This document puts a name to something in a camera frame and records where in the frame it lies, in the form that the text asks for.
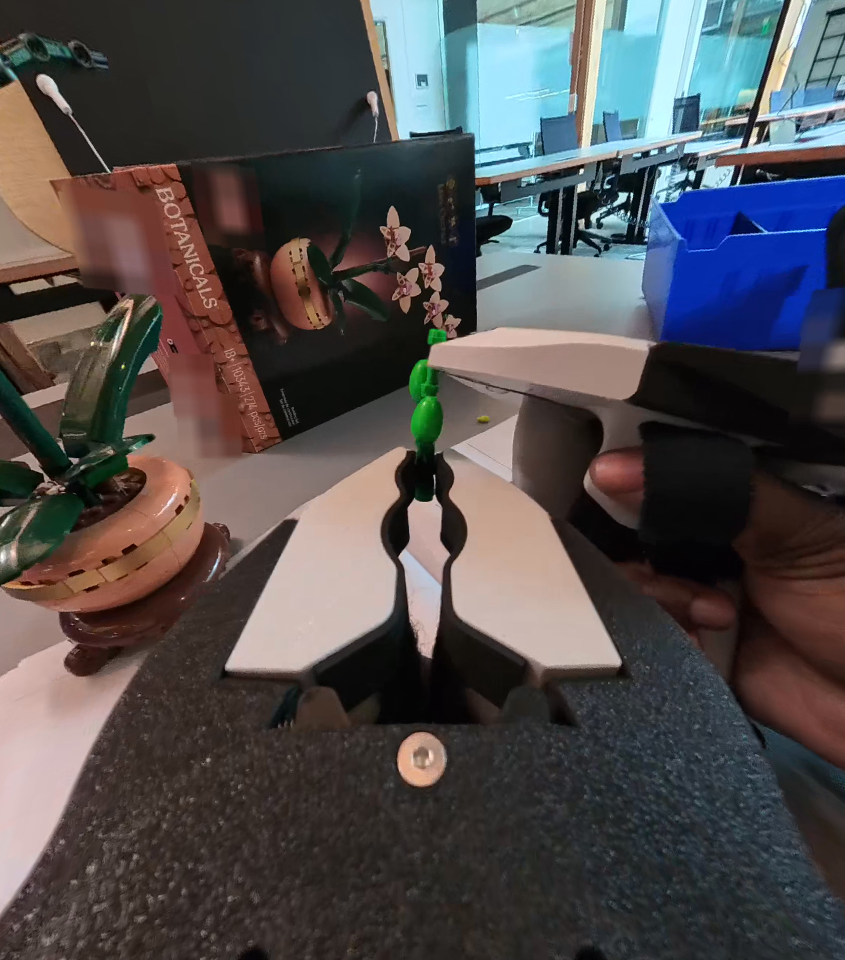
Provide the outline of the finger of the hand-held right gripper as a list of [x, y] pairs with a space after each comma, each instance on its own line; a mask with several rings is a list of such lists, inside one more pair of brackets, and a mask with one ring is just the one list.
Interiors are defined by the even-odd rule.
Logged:
[[650, 341], [591, 332], [495, 328], [430, 348], [429, 365], [504, 391], [625, 402], [638, 390]]

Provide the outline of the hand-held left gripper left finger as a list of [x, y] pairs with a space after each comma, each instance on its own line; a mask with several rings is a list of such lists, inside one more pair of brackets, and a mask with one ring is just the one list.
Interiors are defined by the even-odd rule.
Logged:
[[395, 448], [310, 501], [224, 666], [299, 685], [388, 685], [410, 633], [415, 454]]

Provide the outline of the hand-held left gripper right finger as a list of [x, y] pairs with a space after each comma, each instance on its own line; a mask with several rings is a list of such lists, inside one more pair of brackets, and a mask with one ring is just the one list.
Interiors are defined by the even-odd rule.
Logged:
[[438, 645], [464, 687], [617, 675], [622, 658], [553, 518], [466, 457], [440, 455]]

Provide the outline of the green brick stem assembly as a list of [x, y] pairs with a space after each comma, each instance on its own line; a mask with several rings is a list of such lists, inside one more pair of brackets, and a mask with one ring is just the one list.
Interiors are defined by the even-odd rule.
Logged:
[[410, 397], [416, 404], [410, 429], [416, 445], [414, 495], [419, 502], [429, 502], [435, 494], [436, 444], [444, 420], [439, 384], [439, 370], [428, 358], [419, 359], [408, 381]]

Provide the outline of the grey desk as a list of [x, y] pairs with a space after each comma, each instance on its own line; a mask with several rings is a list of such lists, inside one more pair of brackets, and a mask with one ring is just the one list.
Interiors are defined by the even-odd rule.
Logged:
[[[503, 252], [477, 266], [478, 328], [538, 328], [648, 335], [640, 263]], [[204, 510], [233, 535], [238, 570], [257, 544], [293, 511], [368, 463], [408, 447], [413, 405], [405, 386], [338, 416], [262, 454], [234, 459], [187, 457], [169, 405], [130, 418], [130, 428], [155, 435], [153, 452], [186, 464], [200, 486]], [[0, 593], [0, 678], [22, 661], [61, 645], [69, 650], [54, 613]], [[106, 668], [122, 666], [123, 654]]]

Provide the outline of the person's right hand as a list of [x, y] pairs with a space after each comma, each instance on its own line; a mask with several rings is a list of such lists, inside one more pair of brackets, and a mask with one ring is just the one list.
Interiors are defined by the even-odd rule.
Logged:
[[845, 510], [757, 473], [733, 546], [739, 601], [646, 562], [616, 567], [697, 645], [737, 627], [730, 684], [746, 713], [845, 771]]

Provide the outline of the blue plastic bin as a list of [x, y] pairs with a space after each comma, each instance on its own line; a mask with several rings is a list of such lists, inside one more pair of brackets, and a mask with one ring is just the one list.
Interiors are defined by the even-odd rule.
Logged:
[[686, 191], [651, 203], [642, 292], [657, 341], [794, 352], [826, 286], [845, 174]]

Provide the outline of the toy brick orchid in pot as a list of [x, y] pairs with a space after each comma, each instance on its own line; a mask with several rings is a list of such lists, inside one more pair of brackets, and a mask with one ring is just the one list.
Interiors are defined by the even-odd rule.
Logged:
[[[0, 45], [0, 90], [47, 65], [105, 70], [84, 43], [31, 32]], [[231, 555], [230, 534], [206, 522], [193, 474], [141, 455], [154, 436], [125, 434], [144, 362], [160, 344], [172, 270], [152, 258], [150, 214], [79, 214], [81, 276], [121, 297], [72, 372], [56, 433], [0, 364], [0, 418], [37, 462], [0, 460], [0, 590], [58, 614], [78, 677], [158, 642]]]

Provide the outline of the long wooden office table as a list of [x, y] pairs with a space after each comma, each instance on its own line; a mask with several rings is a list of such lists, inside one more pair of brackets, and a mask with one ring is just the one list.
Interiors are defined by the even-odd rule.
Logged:
[[579, 187], [591, 185], [603, 174], [636, 174], [639, 181], [634, 211], [622, 241], [642, 244], [659, 170], [679, 161], [686, 145], [701, 135], [699, 130], [693, 130], [656, 138], [618, 140], [510, 161], [477, 169], [475, 185], [479, 189], [498, 188], [503, 203], [554, 192], [555, 207], [548, 213], [545, 252], [570, 256], [578, 220]]

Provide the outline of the black office chair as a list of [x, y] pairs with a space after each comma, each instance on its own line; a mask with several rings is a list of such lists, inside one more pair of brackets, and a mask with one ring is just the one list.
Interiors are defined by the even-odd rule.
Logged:
[[[543, 156], [578, 149], [575, 113], [540, 120], [539, 152]], [[601, 257], [612, 246], [605, 236], [592, 233], [593, 217], [602, 205], [598, 179], [540, 194], [537, 212], [546, 219], [546, 238], [535, 252], [568, 256], [579, 243], [583, 243], [593, 250], [595, 257]]]

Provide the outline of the dark brick set box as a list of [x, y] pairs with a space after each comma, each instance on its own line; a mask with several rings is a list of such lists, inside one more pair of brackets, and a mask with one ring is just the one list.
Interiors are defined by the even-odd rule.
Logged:
[[407, 385], [477, 331], [476, 152], [459, 130], [52, 181], [88, 285], [153, 296], [155, 362], [260, 453]]

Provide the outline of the white instruction booklet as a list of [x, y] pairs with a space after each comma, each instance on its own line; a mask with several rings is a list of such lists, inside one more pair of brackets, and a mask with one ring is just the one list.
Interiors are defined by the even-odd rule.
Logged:
[[117, 701], [156, 655], [79, 679], [56, 663], [61, 651], [33, 654], [0, 678], [0, 915], [54, 834]]

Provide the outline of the black board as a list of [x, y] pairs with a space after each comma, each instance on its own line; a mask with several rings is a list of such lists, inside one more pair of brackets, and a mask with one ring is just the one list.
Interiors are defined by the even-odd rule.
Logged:
[[358, 1], [0, 1], [0, 40], [77, 40], [106, 71], [52, 67], [111, 167], [241, 158], [399, 137]]

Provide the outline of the tan plywood chair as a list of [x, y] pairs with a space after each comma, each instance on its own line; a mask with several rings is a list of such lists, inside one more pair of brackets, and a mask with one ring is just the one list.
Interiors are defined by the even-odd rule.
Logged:
[[19, 83], [0, 89], [0, 264], [72, 253], [53, 186], [69, 176], [26, 90]]

